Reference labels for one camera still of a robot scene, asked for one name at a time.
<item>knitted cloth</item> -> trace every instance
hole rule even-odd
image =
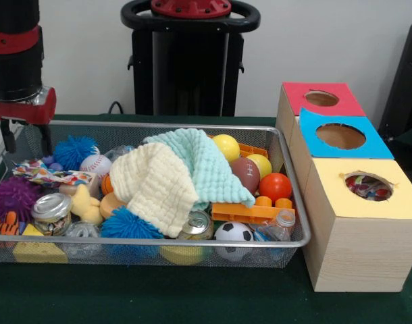
[[[179,129],[147,137],[145,142],[164,143],[183,160],[200,197],[193,210],[205,209],[209,202],[254,205],[254,196],[232,173],[226,158],[204,131]]]
[[[129,211],[171,238],[182,230],[199,199],[183,161],[161,143],[119,157],[110,178],[114,194]]]

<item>wire mesh basket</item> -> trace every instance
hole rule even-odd
[[[0,262],[285,267],[297,248],[308,243],[311,234],[290,155],[279,130],[255,126],[53,121],[51,135],[53,143],[66,140],[68,135],[90,136],[98,142],[101,152],[107,152],[120,145],[138,146],[147,136],[178,128],[203,129],[210,135],[229,134],[240,143],[268,152],[273,171],[285,172],[292,182],[297,222],[290,242],[0,235]],[[42,157],[41,135],[32,126],[22,126],[16,130],[16,145],[14,154],[6,153],[3,145],[0,146],[0,171],[5,170],[2,179],[11,176],[14,163]]]

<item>blue ball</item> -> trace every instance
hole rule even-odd
[[[102,226],[103,238],[163,238],[163,234],[152,224],[131,213],[126,207],[113,211],[113,215]],[[135,262],[137,259],[154,257],[158,254],[158,246],[150,245],[113,245],[109,253],[118,259]]]
[[[97,143],[89,137],[72,137],[59,142],[55,147],[55,160],[66,171],[79,170],[80,165],[89,155],[96,154]]]

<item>orange ball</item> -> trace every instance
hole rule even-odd
[[[266,196],[258,196],[255,199],[255,205],[272,207],[272,199]]]
[[[259,193],[262,196],[268,196],[272,201],[277,201],[279,198],[290,198],[292,183],[282,173],[270,173],[260,181]]]
[[[113,186],[111,185],[110,175],[106,174],[101,182],[101,190],[104,195],[113,192]]]
[[[290,199],[287,199],[287,198],[280,198],[275,202],[275,207],[292,209],[293,208],[293,202]]]

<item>green table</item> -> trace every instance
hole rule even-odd
[[[185,117],[56,119],[188,123]],[[274,118],[190,117],[273,126]],[[399,294],[315,293],[303,254],[285,269],[0,264],[0,323],[412,323],[412,272]]]

